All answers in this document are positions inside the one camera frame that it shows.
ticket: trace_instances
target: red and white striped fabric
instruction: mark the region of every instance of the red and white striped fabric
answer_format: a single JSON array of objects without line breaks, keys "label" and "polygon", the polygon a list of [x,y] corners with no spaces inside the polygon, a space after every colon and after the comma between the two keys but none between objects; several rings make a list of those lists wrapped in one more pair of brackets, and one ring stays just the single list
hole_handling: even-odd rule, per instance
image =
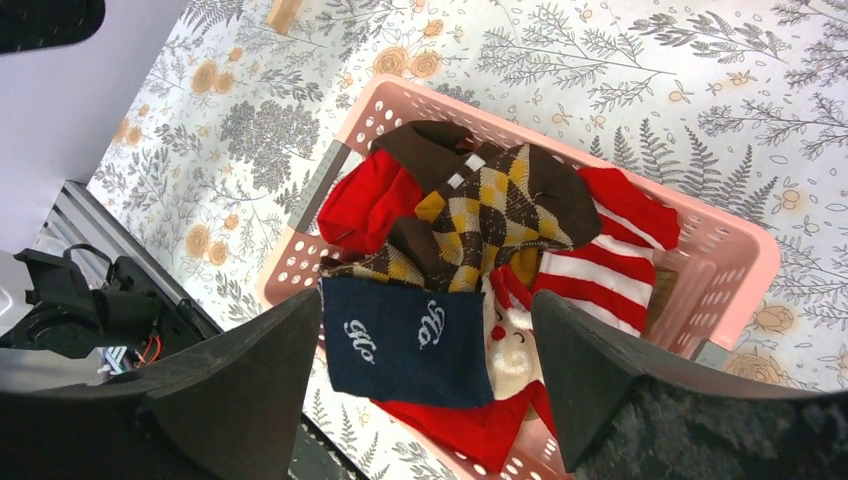
[{"label": "red and white striped fabric", "polygon": [[639,336],[654,288],[654,252],[677,247],[677,211],[612,168],[578,170],[601,216],[601,234],[572,252],[544,252],[533,291],[551,290],[599,320]]}]

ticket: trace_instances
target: laundry basket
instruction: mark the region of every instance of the laundry basket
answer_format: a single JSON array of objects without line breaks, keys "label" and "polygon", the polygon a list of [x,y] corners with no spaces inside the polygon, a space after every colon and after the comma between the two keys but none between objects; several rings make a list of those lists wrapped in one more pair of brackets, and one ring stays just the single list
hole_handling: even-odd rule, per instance
[{"label": "laundry basket", "polygon": [[[585,152],[515,125],[460,101],[393,76],[379,76],[359,95],[337,139],[366,155],[371,141],[412,120],[446,120],[468,128],[478,142],[504,147],[533,143],[566,163],[613,167]],[[705,342],[733,348],[780,265],[777,242],[760,227],[669,190],[640,176],[627,178],[649,196],[672,207],[682,226],[679,247],[657,258],[657,265],[679,273],[677,285],[647,340],[685,358]],[[322,253],[337,252],[319,237],[281,238],[260,273],[259,296],[266,305],[291,291],[292,279],[313,285]],[[490,478],[490,472],[422,439],[464,478]],[[503,478],[556,478],[565,470],[557,442],[540,420],[525,422]]]}]

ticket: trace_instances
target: brown and yellow argyle fabric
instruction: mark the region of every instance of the brown and yellow argyle fabric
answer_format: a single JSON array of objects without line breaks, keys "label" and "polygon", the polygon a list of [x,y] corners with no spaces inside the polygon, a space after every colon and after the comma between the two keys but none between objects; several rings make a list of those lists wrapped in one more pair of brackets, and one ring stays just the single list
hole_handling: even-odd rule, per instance
[{"label": "brown and yellow argyle fabric", "polygon": [[470,292],[520,250],[571,250],[601,230],[583,180],[535,145],[506,150],[454,185],[430,193],[422,218],[399,218],[376,254],[322,275]]}]

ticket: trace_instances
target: navy blue sock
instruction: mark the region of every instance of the navy blue sock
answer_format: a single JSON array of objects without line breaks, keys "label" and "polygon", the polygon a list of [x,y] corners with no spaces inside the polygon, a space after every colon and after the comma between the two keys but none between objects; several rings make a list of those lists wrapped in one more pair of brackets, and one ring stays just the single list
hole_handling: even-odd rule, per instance
[{"label": "navy blue sock", "polygon": [[483,351],[483,294],[433,293],[322,278],[333,389],[381,402],[476,408],[494,401]]}]

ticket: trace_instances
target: floral tablecloth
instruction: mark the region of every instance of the floral tablecloth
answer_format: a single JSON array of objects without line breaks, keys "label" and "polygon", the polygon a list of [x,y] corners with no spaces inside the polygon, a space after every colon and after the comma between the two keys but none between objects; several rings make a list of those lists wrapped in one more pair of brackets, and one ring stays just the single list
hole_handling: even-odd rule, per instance
[{"label": "floral tablecloth", "polygon": [[[767,228],[782,268],[726,369],[845,387],[848,1],[304,0],[288,35],[269,9],[190,0],[89,185],[224,328],[393,73]],[[451,476],[318,362],[304,410],[375,478]]]}]

